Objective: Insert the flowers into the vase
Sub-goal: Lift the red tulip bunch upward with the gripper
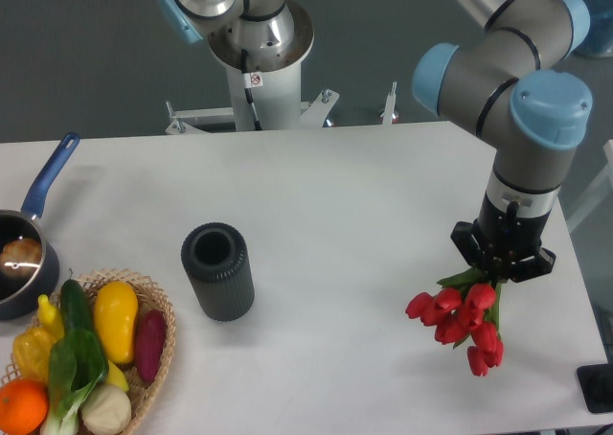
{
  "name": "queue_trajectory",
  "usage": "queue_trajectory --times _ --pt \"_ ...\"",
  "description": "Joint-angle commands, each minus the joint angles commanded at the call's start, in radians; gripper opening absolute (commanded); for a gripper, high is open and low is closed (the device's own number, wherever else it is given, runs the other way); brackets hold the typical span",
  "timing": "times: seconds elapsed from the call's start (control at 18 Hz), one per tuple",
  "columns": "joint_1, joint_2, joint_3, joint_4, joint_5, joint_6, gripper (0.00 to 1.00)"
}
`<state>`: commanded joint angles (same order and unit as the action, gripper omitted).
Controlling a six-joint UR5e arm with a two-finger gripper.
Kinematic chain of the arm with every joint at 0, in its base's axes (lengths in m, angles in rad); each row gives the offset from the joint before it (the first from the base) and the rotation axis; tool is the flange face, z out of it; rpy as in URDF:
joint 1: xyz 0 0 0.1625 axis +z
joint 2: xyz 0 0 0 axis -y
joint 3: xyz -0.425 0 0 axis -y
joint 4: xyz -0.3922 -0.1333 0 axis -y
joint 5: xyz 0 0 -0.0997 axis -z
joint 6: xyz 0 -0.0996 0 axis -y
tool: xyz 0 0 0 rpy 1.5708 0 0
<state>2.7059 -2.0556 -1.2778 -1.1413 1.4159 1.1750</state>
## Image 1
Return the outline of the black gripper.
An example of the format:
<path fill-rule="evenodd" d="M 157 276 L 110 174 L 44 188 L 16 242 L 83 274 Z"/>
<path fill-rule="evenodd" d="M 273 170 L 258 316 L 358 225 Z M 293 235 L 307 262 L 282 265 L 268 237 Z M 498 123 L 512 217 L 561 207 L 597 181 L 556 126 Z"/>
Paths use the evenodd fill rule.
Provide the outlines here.
<path fill-rule="evenodd" d="M 494 203 L 486 195 L 479 216 L 459 221 L 451 239 L 469 266 L 493 283 L 524 282 L 552 272 L 556 254 L 541 235 L 557 192 L 511 195 Z"/>

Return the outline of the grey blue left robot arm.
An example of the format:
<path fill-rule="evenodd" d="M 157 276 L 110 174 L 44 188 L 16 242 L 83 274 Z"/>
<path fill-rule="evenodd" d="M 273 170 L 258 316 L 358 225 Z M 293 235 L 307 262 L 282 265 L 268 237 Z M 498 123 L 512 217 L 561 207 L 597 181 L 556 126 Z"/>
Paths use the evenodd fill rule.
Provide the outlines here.
<path fill-rule="evenodd" d="M 279 14 L 285 0 L 156 0 L 175 34 L 189 44 L 232 22 L 264 21 Z"/>

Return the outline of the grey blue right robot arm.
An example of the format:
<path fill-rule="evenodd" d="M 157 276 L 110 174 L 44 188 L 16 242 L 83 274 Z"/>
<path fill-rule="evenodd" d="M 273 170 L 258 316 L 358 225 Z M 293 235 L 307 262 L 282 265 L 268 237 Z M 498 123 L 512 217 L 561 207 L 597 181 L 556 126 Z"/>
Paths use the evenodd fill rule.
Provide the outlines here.
<path fill-rule="evenodd" d="M 457 0 L 483 28 L 465 50 L 441 43 L 421 58 L 415 99 L 493 147 L 479 216 L 451 238 L 485 281 L 523 282 L 553 270 L 541 235 L 582 142 L 593 98 L 556 65 L 590 29 L 583 0 Z"/>

